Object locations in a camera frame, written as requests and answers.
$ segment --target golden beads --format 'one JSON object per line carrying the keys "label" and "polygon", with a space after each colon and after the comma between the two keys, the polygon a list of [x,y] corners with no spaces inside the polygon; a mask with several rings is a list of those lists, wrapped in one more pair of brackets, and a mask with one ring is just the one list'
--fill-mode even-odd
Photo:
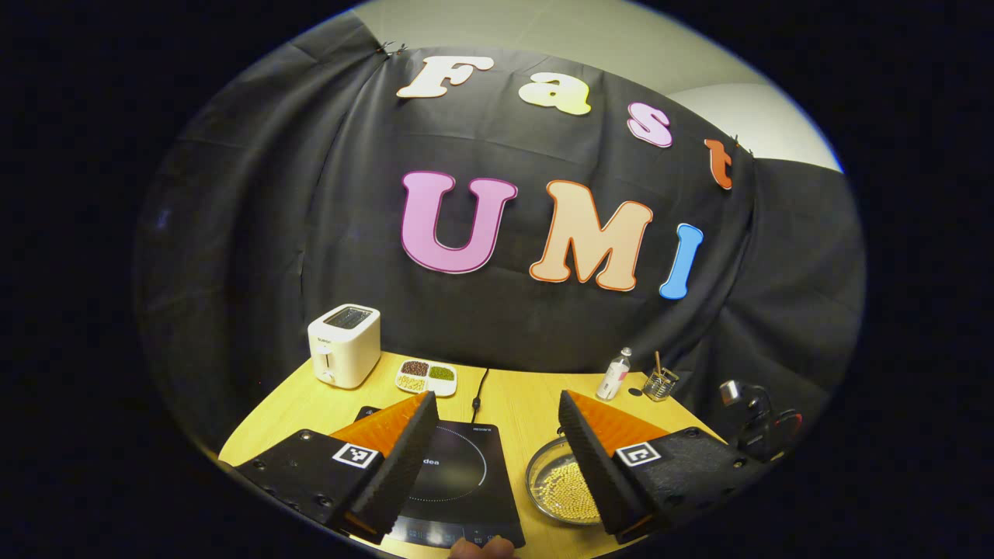
{"label": "golden beads", "polygon": [[590,521],[598,515],[576,462],[553,468],[538,487],[538,500],[547,510],[565,520]]}

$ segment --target clear bottle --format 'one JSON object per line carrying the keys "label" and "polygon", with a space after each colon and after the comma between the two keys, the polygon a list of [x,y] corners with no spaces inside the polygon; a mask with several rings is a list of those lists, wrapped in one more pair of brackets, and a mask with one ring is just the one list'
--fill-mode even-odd
{"label": "clear bottle", "polygon": [[631,369],[631,361],[628,358],[631,357],[631,349],[627,347],[621,348],[621,355],[618,355],[611,360],[611,363],[607,365],[607,372],[604,373],[604,378],[600,380],[600,385],[597,386],[597,398],[608,401],[613,400],[618,393],[618,389],[621,388],[621,381],[624,380],[625,375],[628,374],[628,370]]}

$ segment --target black foam pad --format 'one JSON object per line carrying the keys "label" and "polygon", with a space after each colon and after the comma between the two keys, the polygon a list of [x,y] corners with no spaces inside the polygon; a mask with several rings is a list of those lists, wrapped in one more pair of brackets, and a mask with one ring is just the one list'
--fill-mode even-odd
{"label": "black foam pad", "polygon": [[567,391],[560,396],[560,425],[577,458],[580,473],[608,534],[619,534],[650,515],[635,487],[625,478],[597,440],[580,408]]}
{"label": "black foam pad", "polygon": [[355,535],[380,543],[384,534],[393,529],[414,487],[437,425],[437,402],[434,392],[428,392],[390,456],[353,501],[349,511],[362,522],[350,526]]}

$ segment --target induction cooktop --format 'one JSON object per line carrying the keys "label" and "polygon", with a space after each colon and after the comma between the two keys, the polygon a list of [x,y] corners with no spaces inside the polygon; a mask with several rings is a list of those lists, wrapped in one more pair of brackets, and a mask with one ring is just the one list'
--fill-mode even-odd
{"label": "induction cooktop", "polygon": [[[378,411],[365,406],[356,420]],[[516,548],[525,545],[500,432],[493,425],[439,420],[387,537],[447,549],[461,537],[482,546],[496,535]]]}

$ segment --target glass bowl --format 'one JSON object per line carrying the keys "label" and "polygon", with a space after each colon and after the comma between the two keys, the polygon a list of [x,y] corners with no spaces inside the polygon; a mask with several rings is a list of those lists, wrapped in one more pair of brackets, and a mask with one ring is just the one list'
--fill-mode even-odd
{"label": "glass bowl", "polygon": [[525,482],[528,496],[547,516],[566,524],[600,524],[593,497],[580,476],[580,467],[566,437],[546,444],[535,453],[525,469]]}

